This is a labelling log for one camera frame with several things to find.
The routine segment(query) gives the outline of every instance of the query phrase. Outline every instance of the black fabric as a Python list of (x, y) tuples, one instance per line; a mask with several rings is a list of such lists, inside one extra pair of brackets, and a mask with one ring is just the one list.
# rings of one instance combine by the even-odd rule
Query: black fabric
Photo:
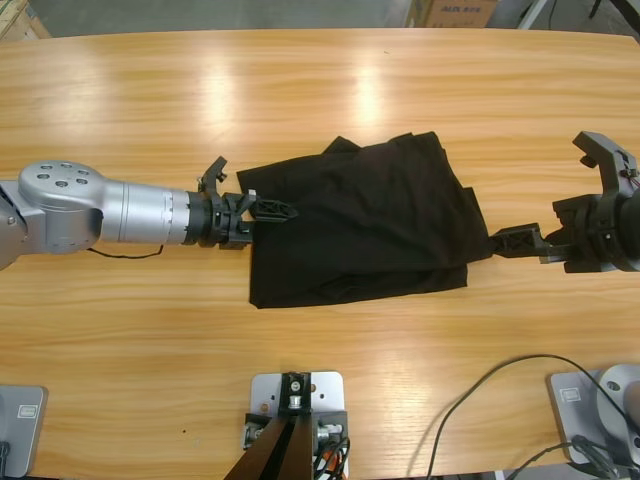
[(434, 133), (360, 148), (338, 137), (320, 155), (238, 173), (243, 191), (299, 216), (254, 231), (250, 301), (258, 308), (347, 303), (464, 287), (490, 256), (473, 190)]

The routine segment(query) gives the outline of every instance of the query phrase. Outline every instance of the metal plate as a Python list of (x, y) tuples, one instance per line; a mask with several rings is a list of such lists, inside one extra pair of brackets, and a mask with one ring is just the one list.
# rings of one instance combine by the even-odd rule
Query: metal plate
[[(256, 375), (251, 382), (249, 412), (273, 416), (280, 404), (281, 373)], [(311, 393), (314, 412), (340, 412), (344, 408), (344, 381), (338, 372), (311, 372), (311, 383), (316, 386)]]
[[(598, 378), (600, 371), (590, 370), (589, 374)], [(563, 440), (568, 442), (576, 435), (582, 435), (593, 442), (606, 443), (597, 417), (593, 382), (582, 372), (570, 372), (551, 375), (550, 384)], [(569, 447), (567, 454), (575, 463), (587, 463), (586, 457), (573, 447)]]
[(11, 448), (6, 476), (23, 477), (31, 470), (46, 401), (42, 387), (0, 386), (0, 440)]

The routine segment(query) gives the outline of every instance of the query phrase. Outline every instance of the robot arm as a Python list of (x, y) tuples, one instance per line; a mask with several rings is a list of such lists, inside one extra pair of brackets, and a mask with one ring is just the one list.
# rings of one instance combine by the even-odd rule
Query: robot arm
[(0, 269), (20, 255), (73, 253), (99, 238), (110, 242), (184, 244), (241, 249), (253, 222), (284, 222), (295, 210), (256, 192), (225, 193), (226, 160), (209, 167), (197, 192), (121, 182), (74, 162), (27, 166), (17, 181), (0, 181)]

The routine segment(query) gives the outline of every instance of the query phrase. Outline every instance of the label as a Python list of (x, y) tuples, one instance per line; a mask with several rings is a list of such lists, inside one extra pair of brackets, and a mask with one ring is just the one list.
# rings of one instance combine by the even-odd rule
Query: label
[(18, 418), (36, 418), (37, 416), (37, 405), (20, 405), (20, 407), (18, 407)]
[(562, 401), (564, 403), (579, 402), (581, 400), (580, 390), (578, 390), (576, 387), (561, 388), (560, 398), (562, 398)]

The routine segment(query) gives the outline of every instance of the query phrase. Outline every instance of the wooden table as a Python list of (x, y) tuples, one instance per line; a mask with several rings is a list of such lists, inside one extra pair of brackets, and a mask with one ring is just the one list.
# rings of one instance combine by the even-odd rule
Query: wooden table
[[(549, 232), (552, 201), (601, 191), (571, 144), (580, 130), (640, 156), (640, 56), (624, 37), (110, 35), (2, 46), (0, 65), (0, 178), (66, 159), (193, 189), (220, 154), (233, 172), (336, 135), (365, 145), (433, 129), (491, 231), (539, 221)], [(494, 258), (471, 265), (465, 289), (258, 311), (249, 259), (170, 247), (135, 262), (27, 256), (0, 273), (0, 381), (50, 392), (34, 473), (221, 478), (241, 454), (251, 378), (330, 369), (345, 379), (352, 478), (424, 474), (434, 419), (495, 363), (533, 352), (590, 368), (640, 361), (640, 275)], [(436, 471), (514, 466), (556, 443), (545, 380), (566, 370), (535, 360), (497, 375), (452, 417)]]

